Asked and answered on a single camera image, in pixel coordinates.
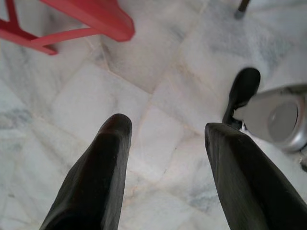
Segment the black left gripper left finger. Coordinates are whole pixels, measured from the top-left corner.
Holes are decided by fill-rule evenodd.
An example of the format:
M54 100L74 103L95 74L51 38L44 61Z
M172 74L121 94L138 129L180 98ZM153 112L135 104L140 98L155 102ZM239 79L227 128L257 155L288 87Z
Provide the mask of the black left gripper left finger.
M118 228L132 122L114 114L65 177L42 230L116 230Z

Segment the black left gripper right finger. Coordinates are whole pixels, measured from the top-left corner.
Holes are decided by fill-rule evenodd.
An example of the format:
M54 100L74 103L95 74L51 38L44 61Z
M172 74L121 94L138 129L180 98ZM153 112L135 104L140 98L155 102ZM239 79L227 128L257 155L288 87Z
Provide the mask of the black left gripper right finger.
M204 137L230 229L306 229L306 203L248 135L223 123L208 123Z

